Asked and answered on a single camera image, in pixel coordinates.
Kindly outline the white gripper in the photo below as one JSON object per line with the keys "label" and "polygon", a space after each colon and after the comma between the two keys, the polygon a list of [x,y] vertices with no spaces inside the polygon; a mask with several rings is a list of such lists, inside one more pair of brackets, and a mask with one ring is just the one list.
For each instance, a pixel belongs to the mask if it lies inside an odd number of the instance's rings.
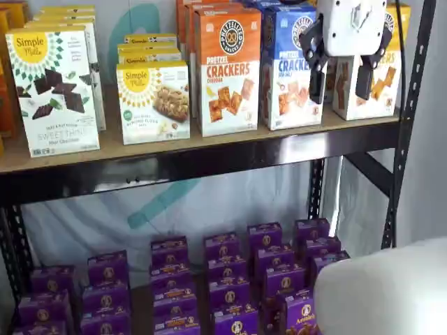
{"label": "white gripper", "polygon": [[362,55],[356,96],[368,100],[374,70],[391,41],[385,25],[386,1],[322,0],[317,2],[316,21],[299,35],[309,64],[309,97],[317,104],[324,99],[324,68],[330,57]]}

